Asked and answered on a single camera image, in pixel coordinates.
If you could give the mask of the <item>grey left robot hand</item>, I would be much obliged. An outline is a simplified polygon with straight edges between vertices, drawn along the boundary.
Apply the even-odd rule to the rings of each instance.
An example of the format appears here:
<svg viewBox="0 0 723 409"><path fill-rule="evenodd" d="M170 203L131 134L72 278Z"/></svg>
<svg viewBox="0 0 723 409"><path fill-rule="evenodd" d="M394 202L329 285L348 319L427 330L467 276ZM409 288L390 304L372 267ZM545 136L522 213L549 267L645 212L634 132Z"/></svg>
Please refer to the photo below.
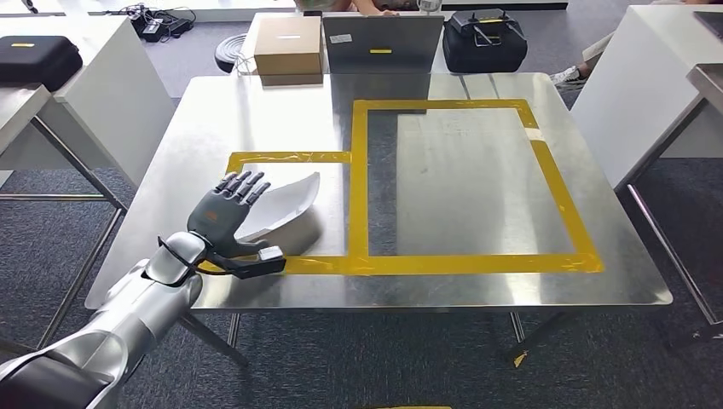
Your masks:
<svg viewBox="0 0 723 409"><path fill-rule="evenodd" d="M225 175L191 212L187 230L205 238L215 253L226 258L251 256L269 247L264 239L243 242L234 236L270 187L269 182L262 181L263 176L262 171L250 170Z"/></svg>

